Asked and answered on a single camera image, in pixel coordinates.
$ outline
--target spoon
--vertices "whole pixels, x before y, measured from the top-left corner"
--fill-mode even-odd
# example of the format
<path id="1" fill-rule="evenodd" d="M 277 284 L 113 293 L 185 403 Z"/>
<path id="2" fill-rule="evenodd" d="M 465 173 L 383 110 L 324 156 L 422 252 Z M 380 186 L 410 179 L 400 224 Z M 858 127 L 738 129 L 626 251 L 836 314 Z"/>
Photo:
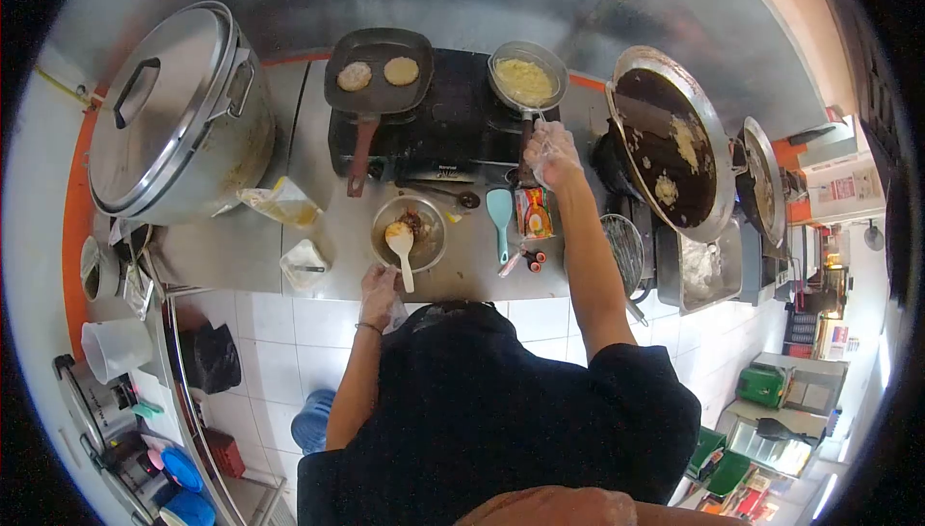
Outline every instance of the spoon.
<path id="1" fill-rule="evenodd" d="M 414 245 L 414 233 L 411 232 L 408 223 L 396 221 L 386 227 L 386 243 L 401 260 L 401 280 L 404 281 L 405 291 L 414 293 L 414 278 L 410 274 L 408 263 L 408 253 Z"/>
<path id="2" fill-rule="evenodd" d="M 465 209 L 476 209 L 482 203 L 482 200 L 478 195 L 472 191 L 463 191 L 461 193 L 454 193 L 452 191 L 447 191 L 443 188 L 437 188 L 431 185 L 424 185 L 422 183 L 412 183 L 410 181 L 395 181 L 395 186 L 399 188 L 413 188 L 419 191 L 428 191 L 431 193 L 436 193 L 437 195 L 447 195 L 448 197 L 455 197 L 456 202 L 460 207 Z"/>

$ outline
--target plastic glove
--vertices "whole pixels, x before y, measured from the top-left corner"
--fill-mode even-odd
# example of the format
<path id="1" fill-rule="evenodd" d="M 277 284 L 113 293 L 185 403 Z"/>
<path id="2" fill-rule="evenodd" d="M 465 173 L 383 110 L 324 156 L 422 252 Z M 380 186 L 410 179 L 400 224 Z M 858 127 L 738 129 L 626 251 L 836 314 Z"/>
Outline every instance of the plastic glove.
<path id="1" fill-rule="evenodd" d="M 393 265 L 384 267 L 379 263 L 373 263 L 369 266 L 360 284 L 363 290 L 361 323 L 370 324 L 380 332 L 385 331 L 391 323 L 395 303 L 401 303 L 398 276 L 399 270 Z"/>
<path id="2" fill-rule="evenodd" d="M 533 169 L 540 185 L 555 190 L 573 171 L 583 171 L 572 133 L 559 121 L 537 121 L 533 137 L 527 142 L 524 160 Z"/>

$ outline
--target stainless steel counter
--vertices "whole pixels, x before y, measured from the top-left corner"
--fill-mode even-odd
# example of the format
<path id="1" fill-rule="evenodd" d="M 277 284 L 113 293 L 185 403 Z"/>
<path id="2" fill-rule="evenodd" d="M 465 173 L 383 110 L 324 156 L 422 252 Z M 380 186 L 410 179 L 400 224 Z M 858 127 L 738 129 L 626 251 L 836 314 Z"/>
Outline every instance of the stainless steel counter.
<path id="1" fill-rule="evenodd" d="M 156 244 L 161 257 L 159 269 L 165 281 L 324 300 L 360 299 L 360 280 L 375 260 L 370 244 L 373 217 L 386 200 L 399 194 L 399 189 L 392 184 L 367 182 L 364 196 L 347 197 L 346 182 L 334 173 L 330 160 L 331 109 L 324 100 L 325 64 L 313 62 L 308 67 L 301 103 L 299 91 L 306 63 L 277 65 L 267 70 L 277 111 L 277 148 L 261 183 L 261 186 L 273 185 L 281 174 L 287 174 L 325 210 L 324 215 L 312 229 L 299 231 L 241 206 L 207 222 L 162 228 Z M 296 116 L 294 130 L 293 116 Z M 562 121 L 572 131 L 581 154 L 607 131 L 607 116 L 603 95 L 588 88 L 572 86 L 561 103 Z M 595 174 L 586 166 L 585 171 L 592 187 L 599 188 Z M 475 188 L 482 197 L 486 190 L 486 187 Z M 428 195 L 428 198 L 445 210 L 451 206 L 445 197 Z M 554 197 L 552 200 L 553 220 L 561 231 Z M 278 261 L 306 237 L 316 243 L 331 270 L 313 290 L 298 292 L 282 276 Z M 529 244 L 531 250 L 541 249 L 547 254 L 548 260 L 539 274 L 530 273 L 526 264 L 520 263 L 505 278 L 498 277 L 495 228 L 484 204 L 458 223 L 448 224 L 447 240 L 443 259 L 433 269 L 415 275 L 416 291 L 406 301 L 505 301 L 569 295 L 562 267 L 561 235 Z M 512 219 L 508 241 L 513 248 L 519 240 Z"/>

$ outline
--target black trash bag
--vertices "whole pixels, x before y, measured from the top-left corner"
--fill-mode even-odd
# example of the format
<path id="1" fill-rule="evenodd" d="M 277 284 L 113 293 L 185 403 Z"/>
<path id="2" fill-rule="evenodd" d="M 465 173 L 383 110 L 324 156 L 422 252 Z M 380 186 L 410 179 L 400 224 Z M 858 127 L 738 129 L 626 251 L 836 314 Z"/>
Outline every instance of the black trash bag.
<path id="1" fill-rule="evenodd" d="M 240 358 L 227 325 L 202 325 L 179 336 L 186 381 L 207 394 L 224 392 L 240 384 Z"/>

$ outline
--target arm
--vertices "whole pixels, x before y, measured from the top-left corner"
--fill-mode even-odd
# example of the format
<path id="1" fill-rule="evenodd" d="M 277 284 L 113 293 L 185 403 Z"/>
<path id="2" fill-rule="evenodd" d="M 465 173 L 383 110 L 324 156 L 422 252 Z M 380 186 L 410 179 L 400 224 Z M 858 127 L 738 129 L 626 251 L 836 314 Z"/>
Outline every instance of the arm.
<path id="1" fill-rule="evenodd" d="M 566 273 L 587 360 L 615 343 L 635 345 L 617 261 L 597 217 L 591 187 L 561 123 L 537 123 L 525 151 L 537 178 L 556 194 L 565 236 Z"/>
<path id="2" fill-rule="evenodd" d="M 376 406 L 382 331 L 388 325 L 392 303 L 398 295 L 395 292 L 397 275 L 394 267 L 375 264 L 363 279 L 360 325 L 353 335 L 347 370 L 331 404 L 325 450 L 341 449 L 349 444 Z"/>

